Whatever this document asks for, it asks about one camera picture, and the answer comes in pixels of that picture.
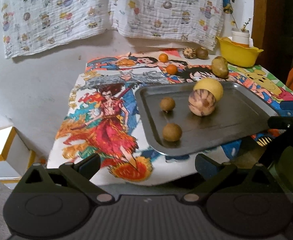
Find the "small brown round fruit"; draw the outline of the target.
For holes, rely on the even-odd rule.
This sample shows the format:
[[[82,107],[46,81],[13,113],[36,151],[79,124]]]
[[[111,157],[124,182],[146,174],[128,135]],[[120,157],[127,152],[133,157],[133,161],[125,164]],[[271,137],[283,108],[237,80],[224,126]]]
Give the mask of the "small brown round fruit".
[[[175,123],[168,123],[163,127],[162,135],[164,140],[169,142],[176,142],[182,136],[182,129]]]

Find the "striped beige passion fruit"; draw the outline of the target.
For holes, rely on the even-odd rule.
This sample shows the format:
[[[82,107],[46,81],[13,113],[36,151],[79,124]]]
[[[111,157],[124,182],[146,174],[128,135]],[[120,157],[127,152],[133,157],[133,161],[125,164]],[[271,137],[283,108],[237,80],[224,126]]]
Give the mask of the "striped beige passion fruit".
[[[196,116],[208,116],[215,110],[216,99],[207,89],[197,89],[190,93],[188,105]]]

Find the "yellow lemon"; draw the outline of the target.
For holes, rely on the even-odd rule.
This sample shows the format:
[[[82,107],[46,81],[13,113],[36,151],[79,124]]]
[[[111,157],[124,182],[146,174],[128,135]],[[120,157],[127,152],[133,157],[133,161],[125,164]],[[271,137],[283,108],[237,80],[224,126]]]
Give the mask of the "yellow lemon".
[[[197,81],[197,83],[193,87],[193,90],[199,89],[206,89],[210,91],[213,96],[215,96],[217,102],[220,101],[223,97],[223,87],[221,83],[213,78],[207,77]]]

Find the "brown kiwi fruit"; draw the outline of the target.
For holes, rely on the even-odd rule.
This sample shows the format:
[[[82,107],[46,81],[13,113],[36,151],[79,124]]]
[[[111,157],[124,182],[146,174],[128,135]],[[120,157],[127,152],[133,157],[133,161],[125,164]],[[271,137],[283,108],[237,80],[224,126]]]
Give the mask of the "brown kiwi fruit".
[[[208,58],[208,50],[204,47],[198,47],[195,49],[195,54],[198,59],[206,60]]]

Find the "colourful anime poster mat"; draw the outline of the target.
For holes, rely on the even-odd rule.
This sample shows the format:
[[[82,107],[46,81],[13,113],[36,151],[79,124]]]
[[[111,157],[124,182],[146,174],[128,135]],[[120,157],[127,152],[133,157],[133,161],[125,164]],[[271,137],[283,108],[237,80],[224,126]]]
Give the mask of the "colourful anime poster mat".
[[[147,143],[135,92],[147,85],[194,83],[214,77],[211,64],[175,55],[168,62],[158,53],[128,53],[89,61],[70,93],[69,111],[55,137],[47,166],[101,157],[97,185],[164,184],[194,174],[195,156],[167,157]],[[166,67],[178,67],[169,75]]]

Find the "grey metal tray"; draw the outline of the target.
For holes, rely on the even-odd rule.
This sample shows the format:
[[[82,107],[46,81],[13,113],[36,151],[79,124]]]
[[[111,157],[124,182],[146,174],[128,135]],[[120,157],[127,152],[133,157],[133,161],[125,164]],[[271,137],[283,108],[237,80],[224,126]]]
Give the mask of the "grey metal tray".
[[[257,94],[234,82],[223,82],[223,97],[209,116],[196,116],[188,106],[191,83],[144,86],[135,92],[148,144],[168,156],[198,153],[268,129],[267,120],[278,112]],[[160,108],[162,98],[173,98],[172,111]],[[169,142],[163,127],[175,123],[182,129],[179,141]]]

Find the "white yellow box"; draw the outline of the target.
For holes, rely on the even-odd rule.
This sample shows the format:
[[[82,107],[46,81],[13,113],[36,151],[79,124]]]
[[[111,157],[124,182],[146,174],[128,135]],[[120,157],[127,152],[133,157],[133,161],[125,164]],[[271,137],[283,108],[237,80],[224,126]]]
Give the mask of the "white yellow box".
[[[0,129],[0,182],[14,189],[38,157],[27,148],[14,127]]]

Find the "yellow plastic bowl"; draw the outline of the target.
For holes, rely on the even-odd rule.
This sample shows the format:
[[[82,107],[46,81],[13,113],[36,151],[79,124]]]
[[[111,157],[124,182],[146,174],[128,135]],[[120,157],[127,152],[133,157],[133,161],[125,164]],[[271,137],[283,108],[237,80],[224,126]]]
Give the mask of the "yellow plastic bowl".
[[[264,50],[257,47],[243,47],[234,44],[228,37],[216,37],[220,45],[221,56],[230,64],[249,68],[253,67],[260,53]]]

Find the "brown potato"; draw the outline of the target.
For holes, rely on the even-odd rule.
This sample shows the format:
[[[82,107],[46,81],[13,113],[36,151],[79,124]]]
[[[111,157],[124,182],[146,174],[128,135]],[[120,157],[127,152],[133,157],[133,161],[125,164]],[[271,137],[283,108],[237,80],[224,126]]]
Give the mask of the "brown potato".
[[[215,57],[211,62],[211,70],[215,76],[227,78],[229,74],[227,60],[221,56]]]

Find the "white cup with twigs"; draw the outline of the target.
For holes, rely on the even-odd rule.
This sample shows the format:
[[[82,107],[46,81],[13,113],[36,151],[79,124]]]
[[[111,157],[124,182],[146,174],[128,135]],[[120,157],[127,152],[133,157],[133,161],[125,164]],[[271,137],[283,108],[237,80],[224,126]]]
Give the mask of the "white cup with twigs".
[[[247,26],[252,21],[252,18],[249,18],[245,21],[242,26],[238,26],[234,16],[231,14],[232,17],[232,43],[238,46],[242,46],[244,48],[252,48],[253,47],[253,40],[251,38],[251,33],[247,29]]]

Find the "small orange mandarin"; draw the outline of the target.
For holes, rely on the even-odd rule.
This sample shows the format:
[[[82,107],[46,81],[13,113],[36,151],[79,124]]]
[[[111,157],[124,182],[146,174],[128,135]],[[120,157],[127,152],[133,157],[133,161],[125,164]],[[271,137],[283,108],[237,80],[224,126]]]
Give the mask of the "small orange mandarin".
[[[159,62],[166,63],[169,61],[169,57],[165,53],[161,53],[158,57]]]
[[[166,67],[166,72],[169,75],[175,75],[178,72],[178,67],[176,65],[174,65],[174,64],[169,64]]]

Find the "white printed muslin blanket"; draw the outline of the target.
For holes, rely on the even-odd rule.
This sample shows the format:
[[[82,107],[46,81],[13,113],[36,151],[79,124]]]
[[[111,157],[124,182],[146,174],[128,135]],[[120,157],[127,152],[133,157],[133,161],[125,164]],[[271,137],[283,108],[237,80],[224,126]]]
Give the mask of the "white printed muslin blanket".
[[[234,0],[2,0],[5,58],[114,29],[128,38],[194,42],[212,50]]]

